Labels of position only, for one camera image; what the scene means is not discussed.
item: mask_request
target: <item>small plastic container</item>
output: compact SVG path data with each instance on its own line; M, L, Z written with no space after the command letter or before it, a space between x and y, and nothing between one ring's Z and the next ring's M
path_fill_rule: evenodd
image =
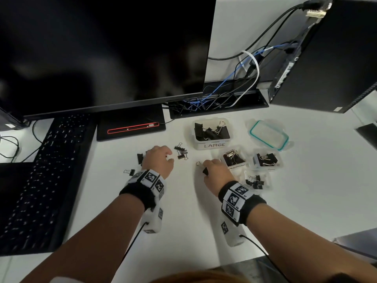
M238 156L242 160L244 160L244 162L229 166L227 164L227 162L225 161L224 154L227 153L227 152L229 152L229 151L231 151L231 150L237 151ZM220 153L219 153L219 156L218 156L218 159L220 159L220 161L222 161L228 167L228 169L234 169L234 168L246 166L247 164L249 164L248 158L247 158L246 153L245 153L245 149L241 145L237 145L237 146L232 146L232 147L227 147L225 149L221 149Z
M249 134L268 147L278 151L283 150L289 140L288 135L284 131L263 120L257 121L250 129Z
M272 184L271 184L271 176L270 173L268 172L263 172L263 171L256 171L256 170L250 170L247 169L244 172L243 177L240 178L240 181L243 185L248 187L249 189L255 191L255 192L263 192L263 191L269 191L272 190ZM264 182L262 186L262 189L254 189L253 186L249 185L246 180L254 182L256 181L256 176L259 176L261 181Z
M199 141L195 137L195 123L203 124L204 128L211 128L216 130L217 126L221 126L223 121L228 129L229 138L220 139L220 140L208 140L208 141ZM194 135L194 147L196 150L207 150L207 149L220 149L227 147L232 140L232 126L229 124L229 120L225 118L213 118L213 119L198 119L192 123L192 132Z
M259 163L257 154L259 154L261 156L265 156L265 155L270 154L270 153L273 153L274 156L277 159L277 163L275 164L275 166L261 166L261 164ZM250 163L250 167L253 170L260 170L260 171L270 172L270 171L275 171L277 169L280 169L283 166L284 166L283 165L283 160L280 157L280 153L277 150L267 149L267 148L266 149L260 148L260 149L254 149L253 150L253 159L252 159L252 161Z

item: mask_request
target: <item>forearm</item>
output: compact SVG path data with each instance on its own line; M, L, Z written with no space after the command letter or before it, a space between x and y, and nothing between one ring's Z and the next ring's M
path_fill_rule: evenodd
M56 276L85 283L111 282L143 213L144 205L138 198L118 196L22 283L47 283Z
M373 266L266 204L259 204L251 211L247 226L271 260L293 282L325 282L338 273L348 274L359 282L377 280Z

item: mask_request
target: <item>computer monitor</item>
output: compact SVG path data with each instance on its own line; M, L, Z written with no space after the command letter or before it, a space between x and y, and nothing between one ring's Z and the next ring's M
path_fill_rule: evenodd
M26 119L202 92L216 0L0 0L0 106Z

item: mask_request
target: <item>keyboard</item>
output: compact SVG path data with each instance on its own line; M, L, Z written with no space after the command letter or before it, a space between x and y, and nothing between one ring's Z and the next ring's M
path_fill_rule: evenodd
M95 129L88 114L54 119L0 226L0 256L53 252L63 243Z

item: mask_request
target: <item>person's right arm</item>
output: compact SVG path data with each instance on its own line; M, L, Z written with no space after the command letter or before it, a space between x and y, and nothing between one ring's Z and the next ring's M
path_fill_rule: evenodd
M219 160L206 160L204 182L218 196L234 177ZM247 227L271 260L292 282L326 282L344 273L359 282L377 282L377 269L336 244L288 219L267 204L258 204L247 218Z

